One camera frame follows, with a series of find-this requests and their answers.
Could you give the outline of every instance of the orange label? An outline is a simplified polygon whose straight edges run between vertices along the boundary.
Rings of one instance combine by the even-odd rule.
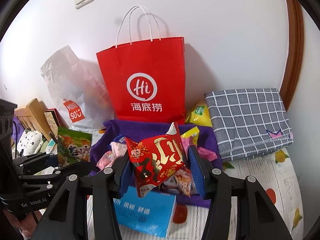
[[[78,122],[82,119],[84,119],[84,115],[81,111],[80,106],[78,106],[77,103],[75,103],[74,101],[67,101],[64,99],[64,106],[68,109],[69,111],[69,117],[71,119],[72,122]]]

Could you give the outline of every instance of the orange fruit print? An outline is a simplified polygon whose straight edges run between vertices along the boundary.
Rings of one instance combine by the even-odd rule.
[[[266,190],[267,195],[269,196],[269,198],[271,199],[271,201],[273,202],[273,204],[276,204],[276,193],[273,189],[268,188]]]
[[[177,204],[174,211],[173,222],[176,224],[182,224],[187,220],[188,208],[186,205]]]

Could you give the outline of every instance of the black cable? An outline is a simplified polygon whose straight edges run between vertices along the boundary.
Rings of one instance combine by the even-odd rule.
[[[16,151],[15,153],[15,158],[17,158],[17,145],[18,145],[18,129],[17,129],[17,124],[15,121],[13,121],[14,127],[16,128]]]
[[[12,164],[10,158],[9,158],[8,152],[5,149],[5,147],[4,147],[4,145],[3,145],[1,140],[0,140],[0,151],[4,153],[4,154],[0,154],[0,155],[3,157],[4,161],[7,163],[7,166],[9,168],[12,176],[14,177],[14,180],[16,181],[16,183],[18,184],[18,186],[20,188],[22,196],[23,196],[25,202],[27,203],[27,206],[28,206],[28,208],[29,208],[29,210],[30,210],[30,212],[31,212],[31,214],[33,216],[33,219],[35,220],[36,224],[38,224],[39,223],[38,218],[36,217],[36,214],[35,214],[35,212],[33,210],[33,207],[30,204],[29,198],[28,198],[25,190],[23,189],[23,186],[22,186],[22,184],[21,184],[21,182],[19,180],[19,177],[18,177],[18,175],[16,173],[16,170],[15,170],[15,168],[14,168],[14,166],[13,166],[13,164]]]

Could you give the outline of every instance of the white wall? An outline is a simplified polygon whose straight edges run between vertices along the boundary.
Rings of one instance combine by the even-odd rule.
[[[185,37],[188,107],[216,89],[280,87],[288,42],[285,0],[95,0],[79,10],[74,0],[30,0],[0,43],[2,97],[19,106],[37,97],[54,107],[40,67],[68,44],[102,79],[95,53],[114,45],[123,15],[135,4],[152,9],[162,36]],[[140,15],[132,19],[134,40]],[[146,20],[139,22],[147,39]],[[126,25],[121,43],[127,32]]]
[[[304,234],[320,215],[320,31],[303,10],[305,47],[297,89],[288,110],[294,143],[290,158],[298,177],[304,213]]]

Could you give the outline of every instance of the green snack bag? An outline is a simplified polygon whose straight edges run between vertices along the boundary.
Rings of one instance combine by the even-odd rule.
[[[91,137],[89,133],[58,127],[59,167],[68,166],[81,160],[90,161]]]

